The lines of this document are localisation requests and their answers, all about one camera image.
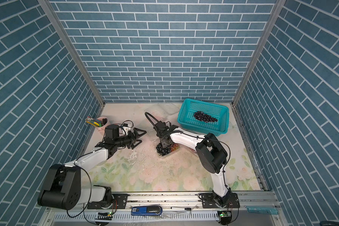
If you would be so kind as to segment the clear clamshell container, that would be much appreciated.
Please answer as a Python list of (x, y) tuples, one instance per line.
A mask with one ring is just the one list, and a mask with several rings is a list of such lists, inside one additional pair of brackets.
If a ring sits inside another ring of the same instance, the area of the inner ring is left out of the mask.
[(188, 149), (189, 149), (192, 153), (197, 154), (197, 150), (196, 150), (195, 147), (188, 147)]
[(180, 104), (174, 103), (159, 103), (144, 110), (144, 112), (148, 112), (159, 121), (170, 121), (172, 123), (177, 121), (179, 111)]
[(175, 130), (179, 129), (178, 126), (172, 125), (167, 129), (156, 129), (153, 127), (153, 129), (156, 132), (156, 136), (159, 138), (159, 143), (161, 143), (163, 147), (171, 147), (173, 144), (175, 144), (170, 135), (176, 133)]

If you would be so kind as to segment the red grape bunch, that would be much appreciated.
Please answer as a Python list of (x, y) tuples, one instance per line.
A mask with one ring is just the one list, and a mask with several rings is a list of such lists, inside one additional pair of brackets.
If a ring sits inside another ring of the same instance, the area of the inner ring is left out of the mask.
[(176, 150), (179, 149), (179, 144), (173, 144), (171, 147), (170, 147), (170, 152), (175, 152)]

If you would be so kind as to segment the dark grape bunch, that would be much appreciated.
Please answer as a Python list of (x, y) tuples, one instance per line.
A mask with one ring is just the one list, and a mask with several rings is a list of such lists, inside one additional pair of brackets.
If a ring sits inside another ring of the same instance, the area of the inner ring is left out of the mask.
[(166, 156), (171, 153), (171, 147), (163, 147), (161, 143), (156, 146), (156, 150), (160, 156)]

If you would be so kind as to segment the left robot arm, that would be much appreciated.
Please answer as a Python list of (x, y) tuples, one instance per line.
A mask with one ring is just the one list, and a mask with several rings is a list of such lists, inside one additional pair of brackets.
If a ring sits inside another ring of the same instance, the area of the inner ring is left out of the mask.
[(95, 148), (81, 157), (65, 164), (52, 165), (44, 179), (38, 205), (62, 210), (71, 210), (79, 204), (85, 207), (93, 204), (100, 209), (112, 208), (115, 201), (110, 187), (82, 185), (83, 175), (88, 176), (95, 166), (105, 163), (118, 149), (134, 149), (142, 141), (145, 130), (133, 128), (125, 135), (119, 134), (119, 125), (112, 124), (105, 128), (105, 134)]

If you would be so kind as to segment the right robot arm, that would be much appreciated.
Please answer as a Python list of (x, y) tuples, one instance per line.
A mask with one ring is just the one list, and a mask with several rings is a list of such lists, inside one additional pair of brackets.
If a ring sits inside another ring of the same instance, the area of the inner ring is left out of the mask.
[(201, 136), (180, 129), (178, 126), (169, 126), (158, 121), (153, 126), (160, 140), (157, 152), (166, 156), (171, 153), (175, 144), (184, 145), (194, 149), (202, 166), (211, 174), (213, 182), (213, 200), (218, 206), (225, 206), (229, 202), (231, 189), (226, 184), (225, 165), (228, 153), (221, 142), (212, 133)]

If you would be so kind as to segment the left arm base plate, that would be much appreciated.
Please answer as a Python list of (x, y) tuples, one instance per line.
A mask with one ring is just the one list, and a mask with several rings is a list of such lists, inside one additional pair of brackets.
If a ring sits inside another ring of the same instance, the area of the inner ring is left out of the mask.
[(89, 210), (121, 210), (125, 209), (128, 194), (112, 194), (110, 198), (105, 197), (99, 202), (90, 202), (87, 206)]

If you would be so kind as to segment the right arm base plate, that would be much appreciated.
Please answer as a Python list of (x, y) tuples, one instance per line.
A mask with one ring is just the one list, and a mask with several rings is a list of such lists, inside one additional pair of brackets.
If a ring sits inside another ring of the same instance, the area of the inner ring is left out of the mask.
[(229, 193), (224, 197), (220, 197), (215, 193), (200, 193), (198, 196), (204, 209), (240, 208), (238, 195), (236, 193)]

